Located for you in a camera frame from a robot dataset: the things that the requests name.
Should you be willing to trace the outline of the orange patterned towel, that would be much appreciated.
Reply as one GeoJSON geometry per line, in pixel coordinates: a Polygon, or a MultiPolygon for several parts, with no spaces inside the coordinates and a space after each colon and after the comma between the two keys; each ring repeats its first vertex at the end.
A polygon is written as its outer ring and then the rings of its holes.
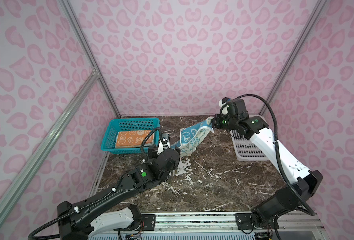
{"type": "Polygon", "coordinates": [[[144,138],[150,133],[150,130],[138,131],[121,131],[118,132],[116,138],[115,148],[139,148],[144,138]]]}

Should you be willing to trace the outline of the aluminium frame post left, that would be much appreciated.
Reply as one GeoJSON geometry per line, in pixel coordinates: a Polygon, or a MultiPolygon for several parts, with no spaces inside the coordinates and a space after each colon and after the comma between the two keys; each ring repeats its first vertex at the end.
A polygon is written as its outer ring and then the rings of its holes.
{"type": "Polygon", "coordinates": [[[61,8],[62,8],[64,14],[66,15],[66,18],[68,19],[71,29],[74,31],[85,56],[87,57],[88,61],[90,62],[92,69],[98,75],[99,83],[100,83],[101,87],[103,88],[103,92],[106,95],[110,106],[112,107],[116,117],[120,119],[122,117],[122,115],[120,114],[120,112],[118,110],[118,107],[114,101],[113,95],[111,94],[111,92],[109,90],[108,84],[106,83],[106,80],[100,70],[100,67],[98,66],[96,58],[92,52],[92,48],[91,48],[90,44],[88,43],[86,35],[84,34],[84,32],[81,28],[80,21],[78,20],[78,18],[76,16],[76,13],[73,9],[71,2],[68,0],[59,0],[58,2],[61,5],[61,8]]]}

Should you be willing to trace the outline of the aluminium frame post right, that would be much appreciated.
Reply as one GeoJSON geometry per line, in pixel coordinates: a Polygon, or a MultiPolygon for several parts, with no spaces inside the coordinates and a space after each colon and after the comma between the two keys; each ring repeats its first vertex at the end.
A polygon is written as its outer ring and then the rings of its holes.
{"type": "Polygon", "coordinates": [[[294,47],[290,52],[288,59],[286,60],[285,64],[283,65],[282,70],[280,71],[271,91],[268,94],[266,101],[272,106],[272,102],[274,101],[275,95],[279,91],[280,86],[284,82],[289,70],[291,69],[292,65],[295,63],[296,58],[300,54],[303,46],[305,45],[308,37],[312,33],[313,29],[315,28],[316,24],[318,23],[320,17],[322,16],[324,10],[327,8],[330,1],[327,0],[318,0],[316,5],[310,14],[309,19],[307,20],[306,24],[303,27],[298,39],[295,41],[294,47]]]}

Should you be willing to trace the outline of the aluminium frame post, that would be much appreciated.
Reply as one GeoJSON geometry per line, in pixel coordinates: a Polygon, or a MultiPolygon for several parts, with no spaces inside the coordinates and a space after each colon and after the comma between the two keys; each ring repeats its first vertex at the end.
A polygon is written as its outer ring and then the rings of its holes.
{"type": "Polygon", "coordinates": [[[111,94],[111,92],[109,90],[108,84],[106,83],[106,80],[100,70],[100,67],[98,66],[96,58],[92,52],[92,48],[91,48],[90,44],[88,43],[86,35],[84,34],[84,32],[81,28],[80,21],[78,20],[78,18],[76,16],[76,13],[73,9],[71,2],[68,0],[59,0],[58,2],[61,5],[61,8],[62,8],[64,14],[66,15],[66,18],[68,19],[71,29],[74,31],[85,56],[87,57],[88,61],[90,62],[92,69],[98,75],[99,83],[100,83],[101,87],[103,88],[103,92],[106,95],[110,106],[112,107],[116,117],[120,119],[122,117],[122,115],[120,114],[120,112],[118,110],[118,107],[114,101],[113,95],[111,94]]]}
{"type": "Polygon", "coordinates": [[[288,59],[286,60],[285,64],[283,65],[282,70],[280,71],[271,91],[268,94],[266,101],[272,106],[272,102],[274,101],[275,95],[279,91],[280,86],[284,82],[289,70],[291,69],[292,65],[295,63],[296,58],[300,54],[303,46],[305,45],[308,37],[312,33],[313,29],[315,28],[316,24],[318,23],[320,17],[322,16],[324,10],[327,8],[330,1],[327,0],[318,0],[316,5],[310,14],[309,19],[307,20],[306,24],[303,27],[298,39],[295,41],[294,47],[290,52],[288,59]]]}

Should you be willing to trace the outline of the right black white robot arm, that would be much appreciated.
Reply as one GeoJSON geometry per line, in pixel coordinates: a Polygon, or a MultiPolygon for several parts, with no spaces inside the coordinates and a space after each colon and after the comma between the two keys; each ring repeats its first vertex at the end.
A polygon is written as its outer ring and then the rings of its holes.
{"type": "Polygon", "coordinates": [[[307,204],[323,180],[319,171],[311,171],[278,140],[268,124],[259,116],[251,118],[225,117],[216,114],[214,128],[234,130],[258,147],[282,176],[286,186],[252,209],[251,225],[262,229],[274,224],[278,217],[294,210],[315,216],[307,204]]]}

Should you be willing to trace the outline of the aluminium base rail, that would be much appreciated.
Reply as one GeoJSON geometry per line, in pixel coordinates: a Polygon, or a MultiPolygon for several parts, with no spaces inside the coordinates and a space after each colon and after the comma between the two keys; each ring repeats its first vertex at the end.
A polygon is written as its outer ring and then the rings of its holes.
{"type": "Polygon", "coordinates": [[[318,216],[299,211],[253,228],[249,212],[139,213],[125,208],[92,221],[90,240],[327,240],[318,216]]]}

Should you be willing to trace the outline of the blue patterned towel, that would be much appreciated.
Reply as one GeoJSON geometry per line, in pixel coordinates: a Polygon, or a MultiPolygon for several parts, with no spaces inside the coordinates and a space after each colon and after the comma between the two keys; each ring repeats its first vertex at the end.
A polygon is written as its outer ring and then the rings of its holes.
{"type": "Polygon", "coordinates": [[[209,133],[213,133],[212,119],[208,117],[204,121],[191,127],[180,130],[180,140],[171,145],[172,149],[179,148],[180,157],[191,156],[209,133]]]}

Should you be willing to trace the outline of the white plastic basket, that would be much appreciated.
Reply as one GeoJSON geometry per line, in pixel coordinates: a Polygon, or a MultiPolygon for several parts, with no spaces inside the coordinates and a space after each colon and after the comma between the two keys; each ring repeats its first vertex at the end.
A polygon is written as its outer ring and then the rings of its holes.
{"type": "Polygon", "coordinates": [[[267,161],[265,154],[251,142],[250,138],[262,127],[267,126],[264,118],[259,115],[244,120],[231,118],[228,125],[239,161],[267,161]]]}

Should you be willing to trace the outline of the teal plastic basket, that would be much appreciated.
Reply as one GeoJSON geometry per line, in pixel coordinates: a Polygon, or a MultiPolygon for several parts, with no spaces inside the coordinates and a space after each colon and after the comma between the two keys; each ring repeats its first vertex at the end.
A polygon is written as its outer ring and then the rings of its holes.
{"type": "Polygon", "coordinates": [[[156,127],[160,127],[160,120],[158,118],[130,118],[111,120],[103,137],[101,150],[110,152],[114,155],[140,154],[140,147],[117,149],[116,140],[118,137],[118,132],[153,130],[156,127]]]}

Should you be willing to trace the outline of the aluminium frame strut left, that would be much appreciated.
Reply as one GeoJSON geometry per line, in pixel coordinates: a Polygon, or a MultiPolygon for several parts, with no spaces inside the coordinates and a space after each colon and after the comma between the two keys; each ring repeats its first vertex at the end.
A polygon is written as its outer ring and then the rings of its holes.
{"type": "Polygon", "coordinates": [[[28,159],[20,173],[7,188],[6,192],[0,199],[0,228],[99,78],[100,75],[98,73],[91,73],[87,81],[83,84],[74,98],[64,109],[58,120],[54,123],[46,137],[28,159]]]}

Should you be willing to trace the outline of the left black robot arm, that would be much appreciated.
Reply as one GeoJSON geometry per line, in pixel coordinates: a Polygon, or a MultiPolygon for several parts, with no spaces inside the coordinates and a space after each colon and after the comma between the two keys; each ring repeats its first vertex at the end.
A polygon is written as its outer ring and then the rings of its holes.
{"type": "Polygon", "coordinates": [[[167,148],[155,159],[149,159],[123,173],[115,184],[94,196],[73,204],[67,201],[59,204],[60,239],[87,240],[103,229],[118,232],[143,230],[144,220],[136,205],[115,212],[107,220],[102,218],[102,214],[121,202],[166,182],[180,162],[180,153],[178,147],[167,148]]]}

